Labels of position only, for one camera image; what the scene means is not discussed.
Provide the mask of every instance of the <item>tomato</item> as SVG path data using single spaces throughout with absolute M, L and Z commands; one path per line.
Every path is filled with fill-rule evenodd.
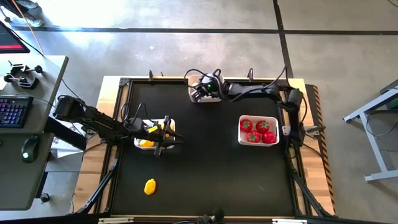
M 256 129 L 260 133 L 266 133 L 270 128 L 270 124 L 267 121 L 259 121 L 256 124 Z
M 253 123 L 251 121 L 249 121 L 248 119 L 241 120 L 240 125 L 241 125 L 241 131 L 244 131 L 244 132 L 249 132 L 253 128 Z
M 262 141 L 266 144 L 272 144 L 276 142 L 276 135 L 272 132 L 266 132 L 262 134 Z
M 261 138 L 261 134 L 258 131 L 251 131 L 246 134 L 246 139 L 248 142 L 259 142 Z

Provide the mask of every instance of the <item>concrete floor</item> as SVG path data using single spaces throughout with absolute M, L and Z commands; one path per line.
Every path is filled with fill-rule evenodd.
M 48 26 L 277 27 L 271 0 L 125 0 L 111 5 L 73 1 L 41 0 L 42 12 L 35 13 Z M 398 30 L 398 8 L 384 0 L 280 0 L 279 5 L 285 29 Z M 35 44 L 29 32 L 19 33 Z M 147 76 L 152 70 L 176 76 L 195 67 L 221 68 L 223 75 L 243 77 L 252 67 L 255 77 L 275 77 L 284 65 L 277 34 L 36 34 L 45 54 L 69 56 L 64 79 L 91 105 L 96 104 L 104 75 Z M 397 42 L 394 35 L 287 35 L 294 77 L 320 91 L 336 212 L 343 218 L 398 223 L 398 178 L 365 183 L 364 174 L 379 172 L 376 160 L 363 128 L 341 119 L 397 79 Z M 64 86 L 59 93 L 70 94 Z M 45 186 L 54 195 L 51 205 L 35 202 L 26 212 L 0 212 L 0 219 L 68 213 L 76 177 L 76 173 L 52 174 L 54 181 Z M 60 184 L 65 179 L 74 181 Z

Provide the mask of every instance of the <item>keyboard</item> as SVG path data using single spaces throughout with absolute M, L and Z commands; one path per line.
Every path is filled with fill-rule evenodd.
M 32 101 L 31 96 L 0 95 L 0 128 L 23 128 Z

